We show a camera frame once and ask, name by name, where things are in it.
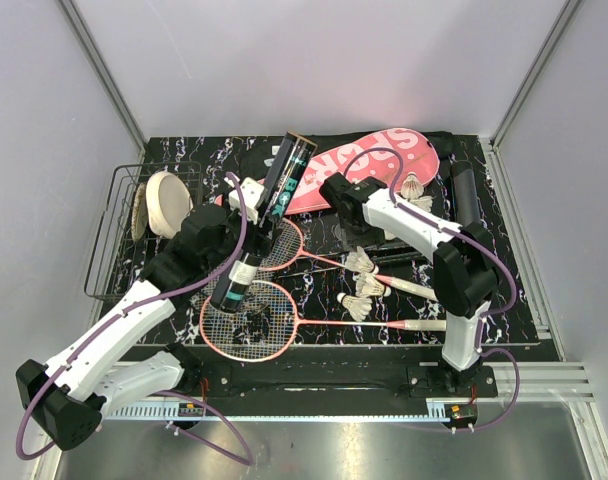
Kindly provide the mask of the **black teal shuttlecock tube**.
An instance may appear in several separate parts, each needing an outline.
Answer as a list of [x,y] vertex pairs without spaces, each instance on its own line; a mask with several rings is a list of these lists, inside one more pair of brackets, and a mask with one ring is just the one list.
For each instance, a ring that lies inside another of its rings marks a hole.
[[287,133],[262,182],[245,179],[242,193],[229,201],[246,206],[247,230],[241,251],[219,277],[210,304],[219,311],[239,310],[262,261],[269,256],[277,227],[295,196],[317,145],[298,134]]

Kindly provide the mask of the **white shuttlecock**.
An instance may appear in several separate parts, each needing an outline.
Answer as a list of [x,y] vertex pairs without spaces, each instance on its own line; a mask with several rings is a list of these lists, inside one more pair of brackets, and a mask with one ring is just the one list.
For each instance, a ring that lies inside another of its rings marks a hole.
[[360,273],[355,280],[358,297],[387,297],[391,294],[390,287],[377,280],[374,275]]
[[375,275],[379,272],[379,267],[361,246],[358,246],[355,250],[348,253],[344,265],[346,269],[356,273]]
[[409,199],[408,202],[421,210],[430,213],[433,206],[433,198],[431,196],[421,196],[416,199]]
[[372,309],[372,300],[369,297],[357,297],[346,293],[339,293],[337,300],[355,321],[365,321]]
[[414,173],[409,173],[402,183],[400,195],[408,200],[417,200],[424,194],[424,186]]

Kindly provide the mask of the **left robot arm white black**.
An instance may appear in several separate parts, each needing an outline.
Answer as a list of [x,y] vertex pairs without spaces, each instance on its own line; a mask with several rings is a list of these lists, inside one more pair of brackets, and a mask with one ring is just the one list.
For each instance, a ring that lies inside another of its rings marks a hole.
[[250,208],[205,204],[148,261],[124,297],[67,349],[41,364],[25,361],[16,381],[25,414],[63,451],[85,442],[114,411],[150,395],[187,396],[201,386],[201,361],[175,342],[115,375],[114,364],[149,330],[187,304],[196,291],[240,264],[244,248],[260,258],[273,247],[282,216],[258,219]]

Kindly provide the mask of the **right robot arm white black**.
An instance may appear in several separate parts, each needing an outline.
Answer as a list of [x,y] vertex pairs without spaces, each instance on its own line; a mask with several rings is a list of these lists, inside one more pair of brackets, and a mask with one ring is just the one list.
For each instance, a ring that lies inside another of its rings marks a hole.
[[462,226],[440,219],[373,177],[351,183],[335,173],[319,192],[346,233],[391,233],[431,262],[432,288],[446,311],[438,384],[447,395],[464,394],[481,362],[479,322],[500,283],[499,268],[488,250],[490,233],[478,222]]

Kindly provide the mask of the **upper pink badminton racket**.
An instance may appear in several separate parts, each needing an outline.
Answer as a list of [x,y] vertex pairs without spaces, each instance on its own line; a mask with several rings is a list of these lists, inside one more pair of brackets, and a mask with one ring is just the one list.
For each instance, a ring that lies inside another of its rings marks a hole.
[[[308,258],[319,261],[333,267],[345,269],[345,260],[336,261],[329,257],[313,254],[304,248],[304,236],[301,229],[290,220],[281,222],[281,234],[273,247],[270,255],[260,264],[260,270],[266,272],[278,271],[289,267],[301,258]],[[393,276],[387,276],[378,272],[374,275],[377,280],[390,287],[411,295],[419,296],[428,300],[436,301],[435,292],[408,280],[403,280]]]

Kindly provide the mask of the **pink badminton racket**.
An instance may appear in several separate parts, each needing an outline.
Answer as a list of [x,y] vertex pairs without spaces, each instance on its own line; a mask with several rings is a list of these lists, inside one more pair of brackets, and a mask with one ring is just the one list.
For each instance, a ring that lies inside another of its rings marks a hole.
[[444,332],[438,319],[408,319],[387,322],[310,320],[299,315],[290,293],[268,281],[255,281],[241,308],[227,313],[207,299],[200,311],[203,341],[219,355],[242,363],[273,360],[295,341],[302,326],[376,327],[402,331]]
[[[281,234],[273,247],[270,255],[260,264],[260,270],[266,272],[278,271],[289,267],[301,258],[308,258],[319,261],[333,267],[345,269],[345,260],[336,261],[329,257],[313,254],[304,248],[304,236],[301,229],[290,220],[281,222]],[[390,287],[411,295],[419,296],[428,300],[436,301],[435,292],[408,280],[403,280],[393,276],[387,276],[378,272],[374,275],[377,280]]]

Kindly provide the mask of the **lower pink badminton racket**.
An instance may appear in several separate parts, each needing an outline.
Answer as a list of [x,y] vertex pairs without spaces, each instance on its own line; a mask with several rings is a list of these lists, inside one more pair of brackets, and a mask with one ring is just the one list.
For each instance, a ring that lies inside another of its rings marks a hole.
[[203,341],[219,355],[242,363],[273,360],[295,341],[302,326],[376,327],[402,331],[444,332],[438,319],[408,319],[387,322],[310,320],[299,315],[290,293],[268,281],[255,281],[241,308],[227,313],[207,299],[200,311]]

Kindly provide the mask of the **clear plastic tube lid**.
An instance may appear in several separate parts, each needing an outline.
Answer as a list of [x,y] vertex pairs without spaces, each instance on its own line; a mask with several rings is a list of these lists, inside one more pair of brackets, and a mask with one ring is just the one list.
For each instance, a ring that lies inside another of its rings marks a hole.
[[343,243],[351,243],[353,235],[350,231],[344,229],[340,224],[336,224],[332,228],[333,235]]

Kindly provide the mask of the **white shuttlecock beside bag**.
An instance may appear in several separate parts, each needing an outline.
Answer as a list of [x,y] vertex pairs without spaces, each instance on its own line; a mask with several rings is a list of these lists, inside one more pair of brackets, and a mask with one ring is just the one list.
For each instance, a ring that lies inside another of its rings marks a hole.
[[433,206],[433,198],[431,196],[421,196],[416,199],[409,199],[408,202],[421,210],[430,213]]

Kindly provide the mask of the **pink racket cover bag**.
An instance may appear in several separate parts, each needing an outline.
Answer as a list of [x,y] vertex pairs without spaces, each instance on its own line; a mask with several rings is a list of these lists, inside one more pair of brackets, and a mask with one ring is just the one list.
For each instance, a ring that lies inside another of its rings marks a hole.
[[323,182],[335,173],[346,171],[346,164],[356,155],[369,153],[356,160],[348,170],[348,180],[356,183],[372,176],[386,184],[398,171],[395,190],[400,191],[409,173],[414,173],[424,186],[437,175],[440,161],[433,145],[421,133],[408,128],[389,128],[369,133],[361,140],[315,154],[298,185],[287,213],[295,215],[324,210],[329,204],[319,193]]

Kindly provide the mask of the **black racket bag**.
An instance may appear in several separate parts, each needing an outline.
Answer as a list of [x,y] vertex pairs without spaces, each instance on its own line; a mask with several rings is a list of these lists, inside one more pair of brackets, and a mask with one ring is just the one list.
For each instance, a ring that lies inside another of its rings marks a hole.
[[[316,153],[320,154],[361,140],[367,135],[367,132],[353,132],[341,135],[310,135],[309,139],[318,146]],[[452,133],[434,131],[422,132],[422,135],[433,145],[441,161],[452,158],[456,154],[458,146]],[[273,148],[279,148],[280,144],[279,137],[256,138],[253,145],[239,156],[238,176],[240,178],[264,178],[273,162]]]

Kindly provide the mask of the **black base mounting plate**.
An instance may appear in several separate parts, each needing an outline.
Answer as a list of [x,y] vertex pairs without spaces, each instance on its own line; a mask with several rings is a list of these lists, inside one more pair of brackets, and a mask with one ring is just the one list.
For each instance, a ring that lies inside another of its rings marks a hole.
[[241,364],[210,362],[201,369],[209,398],[273,391],[374,391],[417,399],[494,399],[495,374],[474,365],[454,373],[442,363],[403,362],[271,362]]

